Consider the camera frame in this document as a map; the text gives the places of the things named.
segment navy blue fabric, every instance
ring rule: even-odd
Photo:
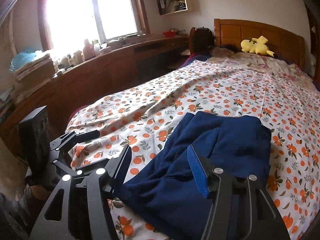
[[[192,62],[194,62],[195,60],[199,60],[199,61],[206,61],[207,59],[211,58],[211,54],[207,53],[207,54],[201,54],[201,55],[195,55],[195,56],[190,56],[185,63],[183,63],[183,65],[180,67],[185,67],[188,66],[189,64],[191,64]]]
[[[316,89],[317,89],[318,91],[320,91],[320,87],[318,86],[318,84],[317,84],[315,81],[313,82],[313,84],[315,85]]]
[[[212,201],[198,192],[187,147],[234,176],[255,174],[266,184],[271,132],[256,117],[187,113],[164,148],[115,195],[157,230],[175,240],[199,240]]]

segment bed sheet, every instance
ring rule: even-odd
[[[218,64],[195,61],[80,110],[67,130],[97,129],[101,136],[71,150],[72,167],[117,157],[129,144],[127,181],[163,148],[184,114],[256,116],[272,130],[268,192],[291,239],[299,239],[319,210],[320,94],[232,57],[211,59]],[[119,199],[109,207],[120,239],[169,239]]]
[[[301,87],[317,90],[310,77],[304,73],[296,64],[289,64],[284,60],[269,56],[238,52],[234,53],[225,48],[215,47],[211,52],[212,57],[207,60],[210,63],[233,63],[247,65],[248,69],[258,70],[275,77],[282,77],[293,81]]]

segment pikachu plush toy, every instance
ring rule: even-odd
[[[263,56],[271,56],[274,58],[278,58],[278,55],[272,51],[269,50],[266,43],[268,42],[268,39],[261,36],[260,38],[252,38],[251,40],[243,40],[241,42],[241,48],[242,52],[249,52],[249,53],[255,53],[258,55]]]

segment white wall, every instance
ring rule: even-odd
[[[18,0],[14,5],[13,37],[18,53],[26,47],[42,50],[37,5],[38,0]]]
[[[192,27],[213,29],[213,20],[240,19],[274,25],[302,36],[310,52],[308,16],[302,0],[192,0],[195,11],[166,16],[170,28]]]
[[[169,19],[159,14],[157,0],[143,0],[146,7],[150,32],[162,34],[170,29]]]

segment red bowl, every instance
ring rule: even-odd
[[[172,38],[177,34],[177,32],[164,32],[163,34],[166,38]]]

